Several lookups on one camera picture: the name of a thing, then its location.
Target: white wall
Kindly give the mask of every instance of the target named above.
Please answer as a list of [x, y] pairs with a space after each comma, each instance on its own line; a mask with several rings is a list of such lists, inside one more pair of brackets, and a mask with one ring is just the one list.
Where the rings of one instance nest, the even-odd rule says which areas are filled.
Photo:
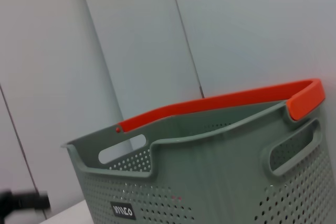
[[205, 96], [321, 78], [336, 168], [336, 0], [177, 0]]
[[[0, 191], [35, 191], [15, 131], [0, 92]], [[34, 224], [45, 220], [41, 212], [15, 212], [6, 224]]]
[[175, 0], [87, 0], [125, 119], [201, 98]]
[[121, 115], [85, 0], [0, 0], [0, 6], [0, 82], [53, 215], [83, 199], [61, 144]]

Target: white table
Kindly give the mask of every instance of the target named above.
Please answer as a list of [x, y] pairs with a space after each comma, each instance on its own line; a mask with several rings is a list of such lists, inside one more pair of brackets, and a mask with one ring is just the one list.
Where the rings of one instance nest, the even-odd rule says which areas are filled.
[[41, 224], [93, 224], [86, 201], [60, 212], [59, 214], [43, 221]]

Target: logo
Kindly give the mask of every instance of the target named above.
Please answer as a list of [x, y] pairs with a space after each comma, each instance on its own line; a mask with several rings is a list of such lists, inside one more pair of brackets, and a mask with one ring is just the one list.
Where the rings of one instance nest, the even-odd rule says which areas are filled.
[[111, 202], [111, 206], [115, 216], [136, 220], [132, 205], [130, 203]]

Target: handle hole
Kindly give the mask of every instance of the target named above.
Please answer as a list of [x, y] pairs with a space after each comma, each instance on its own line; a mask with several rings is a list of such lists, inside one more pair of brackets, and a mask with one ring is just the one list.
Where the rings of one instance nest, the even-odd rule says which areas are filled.
[[[129, 151], [128, 153], [125, 153], [125, 150], [129, 150], [130, 142], [132, 144], [133, 150]], [[108, 147], [104, 150], [102, 150], [98, 154], [98, 160], [102, 164], [107, 164], [121, 156], [127, 155], [139, 148], [144, 147], [146, 144], [146, 138], [144, 135], [138, 135], [135, 137], [132, 137], [130, 139], [127, 139], [119, 144], [116, 144], [114, 146]]]
[[270, 155], [269, 164], [272, 170], [276, 170], [281, 165], [285, 164], [291, 158], [296, 156], [313, 140], [313, 127], [303, 129], [299, 134], [287, 139], [276, 146]]

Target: gray plastic basket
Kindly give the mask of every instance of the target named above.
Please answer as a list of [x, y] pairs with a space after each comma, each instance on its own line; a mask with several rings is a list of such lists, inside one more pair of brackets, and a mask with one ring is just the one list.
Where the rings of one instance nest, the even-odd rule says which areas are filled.
[[[250, 90], [160, 108], [66, 147], [95, 224], [331, 224], [323, 99], [319, 80]], [[144, 147], [99, 162], [140, 134]]]

